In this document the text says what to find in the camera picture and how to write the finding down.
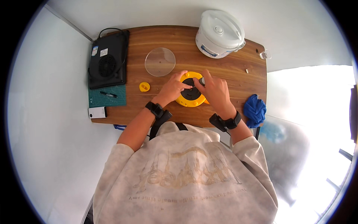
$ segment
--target yellow plastic part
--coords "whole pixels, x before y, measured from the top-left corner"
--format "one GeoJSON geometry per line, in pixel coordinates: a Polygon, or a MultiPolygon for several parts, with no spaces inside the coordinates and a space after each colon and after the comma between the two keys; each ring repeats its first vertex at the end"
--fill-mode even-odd
{"type": "Polygon", "coordinates": [[[146,91],[148,91],[149,89],[150,89],[149,83],[147,83],[147,82],[141,82],[141,83],[139,84],[139,90],[140,90],[141,92],[146,92],[146,91]]]}
{"type": "MultiPolygon", "coordinates": [[[[197,79],[200,79],[203,76],[200,73],[197,73],[197,72],[187,72],[184,75],[182,75],[182,77],[180,78],[180,82],[183,82],[187,78],[194,78],[194,77],[197,78],[197,79]]],[[[180,105],[182,105],[182,106],[196,107],[196,106],[199,106],[200,104],[202,104],[204,101],[206,101],[206,98],[202,94],[196,100],[187,100],[182,95],[180,95],[175,101],[177,103],[179,103],[180,105]]]]}

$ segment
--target rice cooker lid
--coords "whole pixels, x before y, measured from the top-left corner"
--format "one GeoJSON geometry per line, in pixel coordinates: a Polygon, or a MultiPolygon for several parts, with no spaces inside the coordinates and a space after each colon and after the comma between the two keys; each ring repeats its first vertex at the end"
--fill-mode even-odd
{"type": "Polygon", "coordinates": [[[223,48],[237,48],[244,42],[244,29],[232,15],[219,10],[202,13],[200,27],[204,35],[223,48]]]}

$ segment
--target black pen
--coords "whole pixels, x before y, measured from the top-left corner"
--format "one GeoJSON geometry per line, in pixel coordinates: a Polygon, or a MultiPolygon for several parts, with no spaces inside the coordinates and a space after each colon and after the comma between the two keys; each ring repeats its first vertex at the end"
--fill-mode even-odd
{"type": "Polygon", "coordinates": [[[106,93],[106,92],[102,92],[102,91],[100,91],[100,94],[103,94],[103,95],[107,95],[107,96],[110,96],[110,97],[117,98],[117,95],[114,95],[114,94],[111,94],[111,93],[106,93]]]}

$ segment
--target wooden table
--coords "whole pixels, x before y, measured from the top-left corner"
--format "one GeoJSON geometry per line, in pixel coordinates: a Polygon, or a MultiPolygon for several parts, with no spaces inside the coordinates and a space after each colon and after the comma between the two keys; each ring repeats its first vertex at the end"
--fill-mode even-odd
{"type": "MultiPolygon", "coordinates": [[[[224,78],[229,87],[230,100],[245,122],[247,117],[243,115],[242,110],[248,97],[257,94],[266,103],[266,61],[259,57],[259,53],[264,51],[262,45],[246,39],[246,45],[238,52],[221,59],[213,59],[198,50],[195,43],[197,27],[151,26],[128,30],[131,33],[127,55],[127,105],[107,107],[108,117],[91,119],[92,122],[129,124],[145,104],[159,93],[171,75],[181,70],[201,73],[207,68],[211,75],[224,78]],[[176,60],[173,71],[163,77],[150,75],[144,66],[147,54],[158,47],[170,49],[176,60]],[[150,84],[148,92],[139,90],[141,82],[150,84]]],[[[187,108],[174,101],[165,109],[173,114],[171,121],[213,127],[209,118],[215,112],[208,104],[187,108]]]]}

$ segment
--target person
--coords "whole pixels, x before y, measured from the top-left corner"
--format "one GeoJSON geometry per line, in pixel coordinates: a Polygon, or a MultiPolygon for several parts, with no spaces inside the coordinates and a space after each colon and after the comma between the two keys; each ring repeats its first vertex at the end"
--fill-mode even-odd
{"type": "MultiPolygon", "coordinates": [[[[151,102],[163,108],[192,86],[174,74],[151,102]]],[[[223,120],[234,119],[225,80],[195,87],[223,120]]],[[[155,115],[143,108],[113,146],[93,197],[94,223],[270,223],[277,196],[261,144],[240,120],[232,152],[214,131],[168,121],[149,140],[155,115]]]]}

